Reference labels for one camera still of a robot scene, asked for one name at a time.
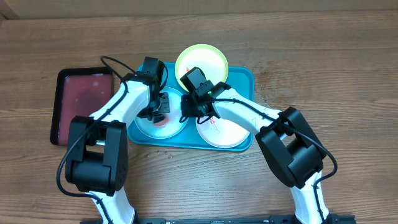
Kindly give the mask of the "red sponge with dark scourer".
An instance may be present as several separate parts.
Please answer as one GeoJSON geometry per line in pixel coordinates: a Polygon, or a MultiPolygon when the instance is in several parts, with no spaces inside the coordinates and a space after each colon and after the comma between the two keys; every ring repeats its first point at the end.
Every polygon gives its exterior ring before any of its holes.
{"type": "Polygon", "coordinates": [[[153,117],[154,126],[164,126],[170,121],[169,117],[166,114],[156,114],[153,117]]]}

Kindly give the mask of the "light blue plate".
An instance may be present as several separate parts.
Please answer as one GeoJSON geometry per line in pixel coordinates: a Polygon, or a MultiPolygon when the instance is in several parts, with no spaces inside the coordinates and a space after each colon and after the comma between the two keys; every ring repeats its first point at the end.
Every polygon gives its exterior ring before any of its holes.
{"type": "Polygon", "coordinates": [[[169,98],[170,112],[164,114],[165,119],[159,123],[149,121],[147,118],[136,118],[134,120],[138,130],[150,138],[166,139],[178,134],[186,125],[186,121],[180,123],[181,118],[181,96],[182,94],[171,87],[165,87],[162,93],[167,93],[169,98]]]}

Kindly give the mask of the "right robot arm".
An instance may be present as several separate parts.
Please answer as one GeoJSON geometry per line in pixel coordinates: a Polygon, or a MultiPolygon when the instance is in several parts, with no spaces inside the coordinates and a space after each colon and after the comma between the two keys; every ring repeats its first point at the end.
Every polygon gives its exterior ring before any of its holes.
{"type": "Polygon", "coordinates": [[[324,148],[302,113],[259,105],[241,96],[230,85],[212,84],[203,71],[194,67],[180,78],[188,94],[183,95],[182,118],[212,117],[232,121],[256,138],[272,173],[290,188],[298,223],[326,223],[321,181],[323,160],[331,153],[324,148]]]}

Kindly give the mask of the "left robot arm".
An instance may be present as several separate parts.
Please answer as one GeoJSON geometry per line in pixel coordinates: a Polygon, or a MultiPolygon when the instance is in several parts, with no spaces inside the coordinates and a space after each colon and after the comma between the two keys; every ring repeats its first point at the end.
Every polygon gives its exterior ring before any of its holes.
{"type": "Polygon", "coordinates": [[[146,57],[139,71],[121,77],[118,92],[90,116],[75,116],[68,147],[57,170],[58,189],[65,195],[90,198],[101,223],[138,223],[124,189],[128,171],[127,129],[135,118],[162,123],[170,111],[163,92],[168,69],[146,57]]]}

